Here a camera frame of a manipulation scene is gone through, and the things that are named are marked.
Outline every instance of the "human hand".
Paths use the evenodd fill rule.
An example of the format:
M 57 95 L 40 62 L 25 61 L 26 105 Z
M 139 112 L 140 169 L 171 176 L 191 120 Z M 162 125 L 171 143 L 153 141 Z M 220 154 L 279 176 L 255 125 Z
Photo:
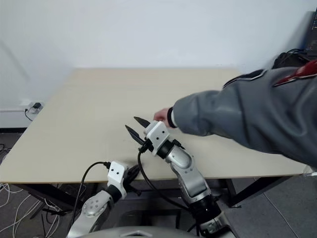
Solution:
M 154 120 L 162 121 L 166 125 L 166 127 L 170 127 L 167 120 L 167 113 L 169 108 L 164 108 L 154 114 Z

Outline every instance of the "power outlet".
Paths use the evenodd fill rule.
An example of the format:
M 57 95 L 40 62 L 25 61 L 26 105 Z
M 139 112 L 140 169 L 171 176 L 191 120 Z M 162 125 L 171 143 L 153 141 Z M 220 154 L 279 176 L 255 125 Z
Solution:
M 38 114 L 43 109 L 43 106 L 43 102 L 30 102 L 28 106 L 28 112 L 32 114 Z

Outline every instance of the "beige tabletop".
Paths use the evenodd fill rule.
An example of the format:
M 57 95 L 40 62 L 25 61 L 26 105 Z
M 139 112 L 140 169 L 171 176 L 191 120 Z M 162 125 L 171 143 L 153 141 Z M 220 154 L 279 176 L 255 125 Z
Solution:
M 188 94 L 220 90 L 234 69 L 77 69 L 45 105 L 0 165 L 9 183 L 79 182 L 96 161 L 137 163 L 138 144 L 125 124 L 142 135 L 133 119 L 148 120 Z M 198 137 L 171 130 L 196 158 L 206 178 L 296 175 L 307 166 L 280 155 L 260 153 L 216 135 Z M 169 165 L 143 154 L 151 179 L 173 179 Z M 107 170 L 92 168 L 86 181 L 106 181 Z

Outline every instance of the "electrical socket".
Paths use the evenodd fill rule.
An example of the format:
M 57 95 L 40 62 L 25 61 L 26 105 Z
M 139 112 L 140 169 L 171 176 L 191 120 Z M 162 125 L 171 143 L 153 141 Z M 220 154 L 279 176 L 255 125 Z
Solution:
M 41 106 L 40 106 L 39 108 L 34 108 L 33 106 L 34 106 L 36 103 L 40 103 Z M 29 111 L 28 111 L 29 113 L 38 114 L 38 113 L 42 110 L 43 107 L 44 107 L 44 103 L 43 103 L 43 102 L 30 102 L 27 109 L 29 110 Z

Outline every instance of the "gray jacket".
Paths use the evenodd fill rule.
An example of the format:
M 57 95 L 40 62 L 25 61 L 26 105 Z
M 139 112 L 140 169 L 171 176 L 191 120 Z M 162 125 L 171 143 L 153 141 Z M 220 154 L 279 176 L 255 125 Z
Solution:
M 229 137 L 317 167 L 317 76 L 274 86 L 296 70 L 261 70 L 229 81 L 221 91 L 182 98 L 173 106 L 175 124 L 184 133 Z

